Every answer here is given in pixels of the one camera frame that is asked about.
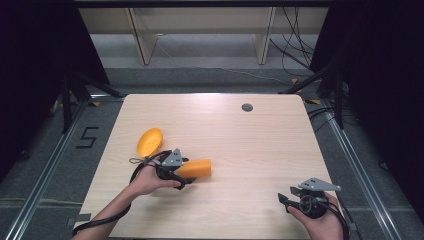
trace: black strap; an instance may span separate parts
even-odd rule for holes
[[[143,169],[145,166],[151,166],[154,167],[153,165],[148,164],[150,161],[152,161],[153,159],[155,159],[157,156],[163,155],[163,154],[168,154],[169,155],[170,151],[163,151],[160,152],[158,154],[155,154],[149,158],[145,158],[145,160],[140,163],[137,168],[134,170],[133,174],[131,175],[131,179],[130,179],[130,183],[135,179],[135,177],[137,176],[137,174],[141,171],[141,169]],[[82,231],[84,229],[87,228],[92,228],[95,226],[99,226],[99,225],[103,225],[103,224],[107,224],[107,223],[111,223],[111,222],[115,222],[118,221],[120,218],[122,218],[123,216],[125,216],[128,211],[130,211],[131,208],[131,204],[128,205],[127,208],[125,208],[122,212],[113,215],[112,217],[108,217],[108,218],[104,218],[104,219],[99,219],[96,221],[90,221],[84,224],[79,225],[78,227],[74,228],[74,230],[72,230],[72,237],[75,236],[79,231]]]

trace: wooden table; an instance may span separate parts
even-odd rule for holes
[[[243,104],[251,104],[246,112]],[[297,95],[143,94],[123,103],[81,209],[94,217],[127,184],[136,145],[152,127],[162,150],[210,158],[212,176],[183,190],[159,189],[136,199],[111,237],[308,239],[279,203],[310,177],[330,182],[302,100]]]

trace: orange object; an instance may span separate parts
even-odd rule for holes
[[[198,178],[210,176],[212,174],[211,160],[193,160],[184,162],[177,170],[178,176],[182,178]]]
[[[158,152],[162,145],[162,132],[159,128],[147,130],[138,140],[137,153],[140,157],[148,157]]]

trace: gray floor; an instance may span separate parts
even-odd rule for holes
[[[272,36],[283,46],[281,36]],[[316,36],[304,36],[313,46]],[[267,62],[258,65],[252,38],[249,35],[164,35],[160,36],[154,56],[148,66],[141,66],[132,36],[95,35],[101,60],[112,87],[123,93],[189,93],[189,92],[257,92],[275,94],[291,86],[293,78],[303,79],[282,70],[281,53],[270,46]],[[296,50],[291,53],[302,58]],[[284,58],[290,73],[308,75],[294,61]],[[319,82],[298,93],[303,99],[317,99]],[[92,89],[93,95],[102,92]],[[107,143],[110,131],[122,101],[102,100],[97,107],[87,106],[61,155],[54,174],[37,204],[22,239],[69,239],[72,219],[75,218],[94,176],[98,161]],[[322,105],[305,104],[307,111]],[[373,144],[368,140],[355,116],[344,110],[345,130],[360,163],[394,220],[402,239],[424,239],[423,224],[386,171]],[[336,138],[325,113],[312,122],[332,181],[341,185],[339,197],[351,213],[363,239],[386,239],[375,213],[364,195],[363,188],[351,168],[348,158]],[[98,127],[88,135],[95,136],[93,148],[81,136],[86,127]],[[8,228],[20,212],[25,199],[46,166],[56,144],[62,137],[60,109],[48,119],[28,152],[31,158],[17,162],[8,177],[0,184],[0,237],[5,238]],[[351,239],[359,239],[352,232]]]

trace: metal rod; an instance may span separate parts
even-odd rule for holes
[[[37,209],[38,203],[41,197],[43,196],[57,168],[57,165],[60,162],[60,159],[66,149],[66,146],[68,145],[70,138],[74,133],[75,126],[77,125],[78,120],[80,119],[86,106],[87,106],[87,102],[85,101],[80,102],[78,104],[74,113],[75,120],[70,125],[68,131],[63,133],[62,136],[60,137],[59,142],[56,145],[52,155],[50,156],[46,166],[44,167],[43,172],[38,178],[37,183],[35,184],[34,188],[32,189],[32,192],[26,199],[21,211],[19,212],[18,216],[13,222],[7,234],[7,237],[6,237],[7,240],[12,240],[12,239],[19,240],[22,238],[26,228],[29,225],[29,222],[31,221],[32,216],[35,213],[35,210]]]
[[[324,107],[331,106],[327,100],[323,100],[322,103]],[[333,119],[332,113],[327,113],[327,119],[331,119],[331,128],[333,129],[337,140],[339,141],[344,153],[346,154],[353,173],[355,174],[356,179],[358,180],[359,185],[361,186],[362,191],[364,192],[364,195],[367,198],[368,203],[370,204],[370,207],[374,212],[374,215],[380,224],[384,235],[387,239],[402,239],[399,230],[395,226],[393,217],[387,210],[385,204],[381,200],[381,197],[371,182],[371,179],[362,166],[361,161],[359,160],[358,155],[356,155],[356,152],[351,145],[345,131],[338,127],[337,122]]]

